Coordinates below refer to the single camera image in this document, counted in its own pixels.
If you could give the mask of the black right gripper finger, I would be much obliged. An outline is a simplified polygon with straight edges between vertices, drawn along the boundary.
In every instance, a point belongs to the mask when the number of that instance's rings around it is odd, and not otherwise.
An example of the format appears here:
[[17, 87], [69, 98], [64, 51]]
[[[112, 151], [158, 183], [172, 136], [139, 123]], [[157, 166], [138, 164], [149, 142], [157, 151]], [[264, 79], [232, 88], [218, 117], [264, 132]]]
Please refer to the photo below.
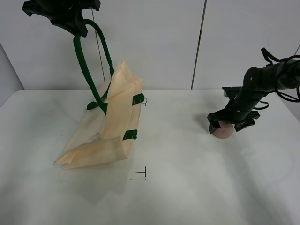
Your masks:
[[209, 121], [209, 132], [214, 133], [216, 130], [221, 128], [218, 120]]
[[241, 131], [243, 130], [244, 128], [247, 128], [249, 126], [253, 126], [255, 124], [255, 121], [250, 119], [250, 120], [245, 120], [241, 123], [238, 123], [238, 124], [235, 124], [234, 125], [234, 129], [235, 131]]

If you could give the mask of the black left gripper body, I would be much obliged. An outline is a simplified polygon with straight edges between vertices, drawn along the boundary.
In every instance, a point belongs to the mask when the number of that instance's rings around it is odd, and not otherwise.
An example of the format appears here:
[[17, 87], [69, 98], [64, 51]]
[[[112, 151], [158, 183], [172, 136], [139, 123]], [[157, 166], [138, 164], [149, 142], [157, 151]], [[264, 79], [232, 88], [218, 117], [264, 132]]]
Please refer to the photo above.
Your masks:
[[22, 10], [28, 15], [40, 15], [54, 22], [83, 23], [84, 9], [100, 9], [99, 0], [29, 0], [23, 3]]

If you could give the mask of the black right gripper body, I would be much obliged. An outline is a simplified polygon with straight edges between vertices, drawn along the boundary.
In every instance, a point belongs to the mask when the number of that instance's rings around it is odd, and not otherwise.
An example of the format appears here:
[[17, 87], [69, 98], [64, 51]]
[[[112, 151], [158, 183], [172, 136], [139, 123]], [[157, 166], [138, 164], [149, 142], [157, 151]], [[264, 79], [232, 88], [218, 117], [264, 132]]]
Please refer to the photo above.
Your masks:
[[229, 102], [224, 109], [209, 113], [209, 122], [243, 123], [260, 117], [259, 112], [253, 110], [261, 100], [259, 91], [248, 91], [243, 87], [223, 87], [222, 89], [224, 95], [229, 98]]

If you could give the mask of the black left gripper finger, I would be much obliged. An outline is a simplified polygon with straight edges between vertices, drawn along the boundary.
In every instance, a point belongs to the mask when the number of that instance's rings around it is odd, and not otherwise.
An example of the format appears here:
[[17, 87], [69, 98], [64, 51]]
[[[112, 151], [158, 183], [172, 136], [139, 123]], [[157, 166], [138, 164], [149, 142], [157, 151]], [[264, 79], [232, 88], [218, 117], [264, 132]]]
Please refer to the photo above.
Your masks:
[[81, 37], [87, 37], [87, 28], [84, 20], [67, 21], [63, 23], [63, 28], [73, 35], [80, 35]]

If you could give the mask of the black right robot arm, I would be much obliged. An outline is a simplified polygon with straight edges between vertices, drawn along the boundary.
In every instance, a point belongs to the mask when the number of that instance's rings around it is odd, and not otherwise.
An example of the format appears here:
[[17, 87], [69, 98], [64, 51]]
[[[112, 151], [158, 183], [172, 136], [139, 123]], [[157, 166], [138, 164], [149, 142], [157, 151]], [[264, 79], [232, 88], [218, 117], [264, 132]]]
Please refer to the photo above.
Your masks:
[[255, 124], [260, 117], [256, 105], [270, 93], [281, 95], [280, 90], [300, 86], [300, 61], [293, 57], [264, 68], [251, 67], [245, 74], [243, 86], [224, 87], [229, 102], [224, 109], [208, 115], [209, 132], [221, 128], [220, 122], [234, 125], [240, 131]]

